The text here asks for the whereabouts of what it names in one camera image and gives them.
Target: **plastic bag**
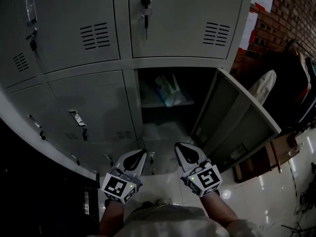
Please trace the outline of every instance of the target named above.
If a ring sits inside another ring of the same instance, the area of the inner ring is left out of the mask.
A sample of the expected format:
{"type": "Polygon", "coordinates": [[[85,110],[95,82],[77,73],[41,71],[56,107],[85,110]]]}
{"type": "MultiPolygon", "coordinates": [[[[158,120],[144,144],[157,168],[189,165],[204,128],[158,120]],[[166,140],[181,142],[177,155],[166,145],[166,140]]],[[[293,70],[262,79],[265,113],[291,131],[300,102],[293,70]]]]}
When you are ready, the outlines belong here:
{"type": "Polygon", "coordinates": [[[168,81],[164,76],[158,77],[156,80],[157,92],[167,107],[172,107],[185,102],[186,99],[182,95],[178,82],[174,74],[168,81]]]}

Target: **gray locker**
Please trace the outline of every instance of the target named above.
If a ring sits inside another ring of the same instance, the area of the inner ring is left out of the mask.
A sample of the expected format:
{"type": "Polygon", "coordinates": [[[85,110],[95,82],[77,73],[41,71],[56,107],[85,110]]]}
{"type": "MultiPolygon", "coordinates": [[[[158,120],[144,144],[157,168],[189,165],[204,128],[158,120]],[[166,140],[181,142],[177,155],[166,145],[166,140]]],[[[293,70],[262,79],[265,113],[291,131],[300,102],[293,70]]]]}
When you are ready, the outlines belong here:
{"type": "Polygon", "coordinates": [[[83,143],[81,145],[67,145],[66,151],[71,158],[78,158],[80,165],[90,171],[97,171],[105,176],[111,171],[110,156],[114,163],[127,152],[138,149],[136,141],[120,141],[116,143],[83,143]]]}
{"type": "Polygon", "coordinates": [[[231,75],[217,69],[191,137],[220,171],[250,157],[281,129],[231,75]]]}
{"type": "Polygon", "coordinates": [[[27,35],[37,28],[37,60],[44,74],[119,59],[113,0],[15,0],[15,3],[27,35]]]}
{"type": "Polygon", "coordinates": [[[57,109],[41,85],[11,93],[9,98],[21,116],[39,134],[41,129],[35,125],[35,121],[42,126],[44,135],[50,143],[76,144],[83,142],[80,130],[65,117],[66,114],[63,111],[57,109]]]}
{"type": "Polygon", "coordinates": [[[16,21],[14,0],[0,0],[0,78],[9,87],[36,77],[36,61],[24,49],[16,21]]]}
{"type": "Polygon", "coordinates": [[[133,57],[226,59],[241,1],[151,0],[146,40],[141,0],[129,0],[133,57]]]}
{"type": "Polygon", "coordinates": [[[49,85],[66,112],[77,111],[88,141],[136,140],[121,71],[61,79],[49,85]]]}
{"type": "Polygon", "coordinates": [[[155,152],[154,163],[146,174],[153,169],[155,174],[175,170],[178,164],[174,153],[176,142],[195,143],[220,171],[225,171],[280,133],[276,122],[240,83],[223,69],[213,69],[214,73],[206,74],[209,70],[212,69],[181,69],[189,76],[189,84],[186,77],[180,77],[178,71],[173,70],[182,85],[181,91],[191,95],[190,101],[186,98],[182,106],[156,107],[161,100],[151,98],[154,101],[151,106],[142,108],[142,139],[145,148],[155,152]]]}

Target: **white tile floor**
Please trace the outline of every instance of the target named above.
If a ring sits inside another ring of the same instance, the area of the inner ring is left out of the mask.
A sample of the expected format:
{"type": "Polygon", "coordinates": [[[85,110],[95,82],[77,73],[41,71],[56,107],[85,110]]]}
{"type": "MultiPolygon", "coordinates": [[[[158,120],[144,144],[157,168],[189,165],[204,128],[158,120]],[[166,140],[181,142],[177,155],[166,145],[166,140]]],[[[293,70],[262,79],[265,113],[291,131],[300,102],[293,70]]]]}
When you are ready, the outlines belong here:
{"type": "MultiPolygon", "coordinates": [[[[219,188],[221,198],[233,209],[241,219],[255,223],[267,236],[287,236],[289,231],[281,224],[294,226],[296,197],[291,169],[295,178],[298,196],[312,181],[311,162],[316,163],[316,130],[307,130],[297,138],[303,142],[301,152],[290,162],[283,164],[282,173],[277,169],[261,177],[237,184],[234,182],[232,169],[222,173],[223,183],[219,188]]],[[[155,202],[159,198],[170,198],[183,206],[202,207],[199,198],[191,192],[179,179],[182,169],[178,172],[157,176],[142,176],[143,186],[140,191],[125,205],[125,217],[144,201],[155,202]]],[[[104,212],[105,195],[99,192],[100,217],[104,212]]],[[[316,218],[316,210],[306,214],[302,227],[312,226],[316,218]]]]}

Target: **locker door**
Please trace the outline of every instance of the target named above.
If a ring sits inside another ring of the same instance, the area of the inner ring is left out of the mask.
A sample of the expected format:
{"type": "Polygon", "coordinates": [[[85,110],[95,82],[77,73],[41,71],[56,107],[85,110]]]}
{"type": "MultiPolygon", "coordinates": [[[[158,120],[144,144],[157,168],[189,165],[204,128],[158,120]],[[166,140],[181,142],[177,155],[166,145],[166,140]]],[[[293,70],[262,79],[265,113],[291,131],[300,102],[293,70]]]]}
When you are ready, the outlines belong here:
{"type": "Polygon", "coordinates": [[[16,21],[14,0],[0,0],[0,78],[4,87],[36,77],[36,61],[25,51],[16,21]]]}
{"type": "Polygon", "coordinates": [[[113,0],[15,1],[27,34],[37,28],[38,61],[44,73],[119,59],[113,0]],[[26,8],[32,6],[36,13],[28,14],[26,8]]]}
{"type": "Polygon", "coordinates": [[[226,59],[241,1],[152,0],[146,40],[141,0],[129,0],[133,57],[226,59]]]}
{"type": "Polygon", "coordinates": [[[40,129],[36,127],[34,121],[42,126],[49,142],[59,144],[83,142],[80,130],[57,109],[41,85],[11,93],[9,98],[39,134],[40,129]]]}
{"type": "Polygon", "coordinates": [[[89,142],[136,140],[121,71],[49,83],[66,112],[77,111],[89,142]]]}
{"type": "Polygon", "coordinates": [[[115,164],[121,155],[136,149],[139,149],[136,141],[121,141],[67,145],[66,151],[77,157],[82,167],[90,171],[97,171],[100,176],[105,176],[112,168],[106,155],[110,156],[115,164]]]}
{"type": "Polygon", "coordinates": [[[217,69],[192,138],[220,171],[250,157],[281,129],[231,75],[217,69]]]}

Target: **open locker door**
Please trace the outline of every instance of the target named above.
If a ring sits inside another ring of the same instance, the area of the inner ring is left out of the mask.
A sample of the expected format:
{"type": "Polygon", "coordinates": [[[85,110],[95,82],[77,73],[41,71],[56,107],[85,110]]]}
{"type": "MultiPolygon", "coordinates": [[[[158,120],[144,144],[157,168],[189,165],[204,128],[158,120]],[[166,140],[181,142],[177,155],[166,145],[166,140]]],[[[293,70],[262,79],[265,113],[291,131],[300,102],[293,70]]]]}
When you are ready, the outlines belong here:
{"type": "Polygon", "coordinates": [[[250,157],[280,131],[239,82],[217,69],[191,137],[223,172],[250,157]]]}

